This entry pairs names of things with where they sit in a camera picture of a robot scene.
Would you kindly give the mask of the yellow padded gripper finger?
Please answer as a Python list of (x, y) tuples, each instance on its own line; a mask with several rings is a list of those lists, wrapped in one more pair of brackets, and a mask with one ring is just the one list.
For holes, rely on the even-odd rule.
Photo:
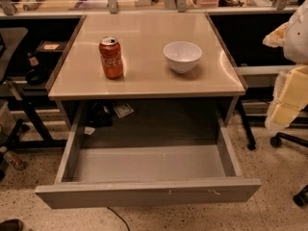
[(284, 129), (308, 105), (308, 65), (299, 64), (289, 72), (281, 71), (274, 84), (265, 126)]

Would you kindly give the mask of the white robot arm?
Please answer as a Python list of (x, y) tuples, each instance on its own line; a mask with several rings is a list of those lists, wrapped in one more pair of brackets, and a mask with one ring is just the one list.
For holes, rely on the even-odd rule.
[(284, 57), (295, 63), (294, 69), (280, 71), (275, 80), (265, 125), (278, 131), (289, 127), (308, 105), (308, 6), (302, 4), (288, 22), (265, 36), (263, 44), (282, 47)]

